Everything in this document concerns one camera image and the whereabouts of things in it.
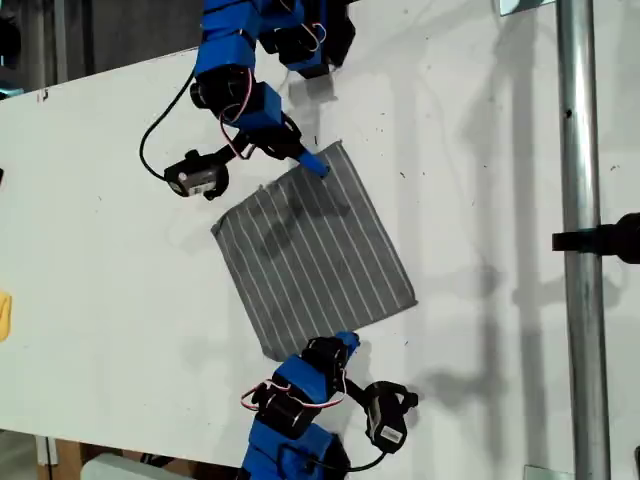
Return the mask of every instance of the floor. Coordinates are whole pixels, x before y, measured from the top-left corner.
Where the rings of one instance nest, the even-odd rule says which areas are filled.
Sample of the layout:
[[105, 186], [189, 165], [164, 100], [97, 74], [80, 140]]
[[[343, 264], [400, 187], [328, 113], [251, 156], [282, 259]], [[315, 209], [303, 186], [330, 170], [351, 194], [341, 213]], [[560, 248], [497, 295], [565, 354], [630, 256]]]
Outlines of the floor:
[[97, 72], [198, 45], [204, 0], [92, 0]]
[[203, 4], [0, 0], [0, 15], [15, 21], [22, 34], [22, 51], [12, 68], [0, 66], [0, 84], [29, 92], [195, 47]]
[[36, 480], [36, 443], [33, 436], [0, 431], [0, 478]]

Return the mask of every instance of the red and white wire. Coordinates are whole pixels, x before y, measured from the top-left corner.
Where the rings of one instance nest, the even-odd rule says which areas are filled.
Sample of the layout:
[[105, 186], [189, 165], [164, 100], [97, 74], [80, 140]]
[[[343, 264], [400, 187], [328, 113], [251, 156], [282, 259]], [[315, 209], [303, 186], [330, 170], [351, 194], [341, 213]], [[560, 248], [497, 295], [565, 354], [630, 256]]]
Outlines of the red and white wire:
[[[264, 382], [259, 383], [258, 385], [253, 387], [251, 390], [249, 390], [247, 393], [242, 395], [242, 397], [240, 397], [240, 404], [244, 408], [246, 408], [247, 410], [251, 410], [253, 412], [257, 412], [258, 411], [258, 406], [254, 405], [254, 404], [251, 404], [251, 403], [245, 402], [245, 398], [247, 398], [249, 395], [252, 395], [253, 393], [255, 393], [256, 390], [258, 390], [258, 388], [260, 388], [262, 385], [267, 385], [268, 388], [274, 387], [274, 388], [280, 390], [281, 392], [289, 392], [291, 390], [291, 385], [287, 385], [286, 387], [283, 387], [282, 385], [278, 385], [277, 383], [274, 383], [272, 380], [265, 380]], [[330, 407], [335, 407], [339, 403], [342, 403], [342, 401], [344, 400], [344, 397], [347, 394], [347, 371], [346, 370], [342, 371], [342, 392], [340, 392], [340, 393], [341, 393], [341, 395], [340, 395], [339, 398], [337, 398], [335, 400], [331, 400], [329, 402], [324, 402], [324, 403], [305, 403], [302, 400], [300, 400], [299, 398], [292, 397], [291, 395], [289, 395], [289, 397], [293, 398], [295, 401], [297, 401], [300, 405], [302, 405], [305, 408], [330, 408]]]
[[[284, 0], [280, 0], [280, 3], [285, 8], [285, 10], [287, 10], [289, 13], [293, 13], [291, 11], [291, 9], [289, 8], [289, 6], [286, 3], [284, 3]], [[316, 34], [313, 33], [313, 30], [311, 30], [309, 27], [307, 27], [304, 23], [301, 23], [300, 26], [302, 28], [304, 28], [309, 33], [309, 35], [311, 35], [313, 37], [313, 40], [316, 42], [315, 48], [309, 49], [309, 51], [317, 52], [320, 49], [320, 45], [322, 45], [322, 43], [327, 39], [327, 29], [324, 28], [324, 25], [322, 25], [320, 22], [315, 22], [315, 23], [311, 24], [311, 26], [313, 26], [313, 27], [320, 27], [322, 29], [322, 31], [324, 32], [322, 40], [319, 40], [318, 37], [316, 36]]]
[[251, 73], [251, 69], [250, 68], [247, 68], [247, 78], [249, 80], [248, 85], [247, 85], [247, 93], [244, 96], [244, 100], [242, 101], [242, 104], [233, 103], [233, 104], [228, 105], [225, 108], [223, 108], [222, 112], [220, 112], [220, 130], [222, 131], [222, 135], [227, 140], [227, 143], [231, 147], [231, 150], [236, 155], [236, 157], [240, 157], [243, 160], [247, 160], [249, 157], [251, 157], [251, 154], [253, 153], [253, 150], [255, 150], [255, 148], [252, 148], [249, 151], [250, 153], [246, 157], [244, 155], [242, 155], [242, 152], [238, 152], [236, 147], [234, 147], [234, 145], [233, 145], [233, 141], [231, 140], [231, 137], [229, 137], [229, 134], [227, 133], [227, 131], [224, 128], [224, 121], [225, 121], [224, 114], [230, 108], [240, 106], [240, 108], [238, 109], [238, 112], [236, 113], [236, 115], [232, 119], [227, 120], [229, 123], [235, 123], [240, 118], [240, 116], [244, 113], [244, 111], [247, 109], [247, 105], [249, 104], [249, 99], [251, 98], [251, 92], [253, 91], [253, 74]]

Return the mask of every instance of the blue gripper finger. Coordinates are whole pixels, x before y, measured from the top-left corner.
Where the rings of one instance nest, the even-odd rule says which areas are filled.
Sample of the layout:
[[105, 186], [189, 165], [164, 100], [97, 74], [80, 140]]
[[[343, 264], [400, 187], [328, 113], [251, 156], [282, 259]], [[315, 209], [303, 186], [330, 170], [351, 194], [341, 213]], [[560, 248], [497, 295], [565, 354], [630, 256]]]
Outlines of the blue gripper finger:
[[302, 155], [296, 158], [296, 160], [300, 162], [300, 165], [312, 171], [320, 178], [324, 178], [329, 174], [329, 167], [318, 160], [318, 157], [308, 150], [305, 150]]

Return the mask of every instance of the black clamp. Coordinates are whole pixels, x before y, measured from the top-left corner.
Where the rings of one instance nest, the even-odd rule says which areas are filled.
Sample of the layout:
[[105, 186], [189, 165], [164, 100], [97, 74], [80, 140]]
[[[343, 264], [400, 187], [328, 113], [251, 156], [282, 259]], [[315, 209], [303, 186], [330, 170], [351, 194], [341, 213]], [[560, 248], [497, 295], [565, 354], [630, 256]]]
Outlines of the black clamp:
[[318, 337], [309, 340], [300, 354], [300, 358], [325, 376], [329, 396], [343, 390], [342, 376], [347, 366], [348, 350], [337, 337]]
[[[330, 66], [341, 67], [356, 36], [356, 29], [349, 19], [347, 6], [357, 0], [332, 0], [325, 2], [326, 12], [321, 15], [319, 1], [305, 2], [305, 25], [322, 22], [325, 39], [321, 50], [322, 61], [311, 67], [299, 69], [297, 72], [304, 78], [317, 78], [330, 73]], [[296, 28], [276, 29], [263, 32], [260, 43], [269, 54], [278, 53], [280, 63], [291, 65], [311, 59], [316, 53], [312, 50], [315, 42], [303, 25]]]
[[347, 394], [367, 414], [367, 437], [384, 453], [396, 453], [407, 439], [404, 416], [418, 406], [418, 394], [404, 385], [375, 382], [362, 390], [347, 379]]
[[556, 233], [553, 251], [617, 255], [625, 263], [640, 264], [640, 213], [625, 215], [615, 225]]
[[254, 130], [247, 132], [246, 135], [250, 143], [277, 160], [284, 160], [287, 157], [298, 158], [305, 152], [300, 142], [302, 132], [285, 113], [282, 114], [282, 125]]

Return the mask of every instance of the metal bracket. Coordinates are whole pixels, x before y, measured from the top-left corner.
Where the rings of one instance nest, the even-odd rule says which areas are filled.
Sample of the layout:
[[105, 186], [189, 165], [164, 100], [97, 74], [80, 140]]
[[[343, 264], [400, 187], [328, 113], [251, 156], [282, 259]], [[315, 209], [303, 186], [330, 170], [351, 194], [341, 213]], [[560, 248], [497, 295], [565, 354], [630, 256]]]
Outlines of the metal bracket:
[[552, 3], [554, 0], [500, 0], [500, 15], [511, 15]]
[[58, 449], [56, 440], [35, 435], [38, 465], [58, 465]]

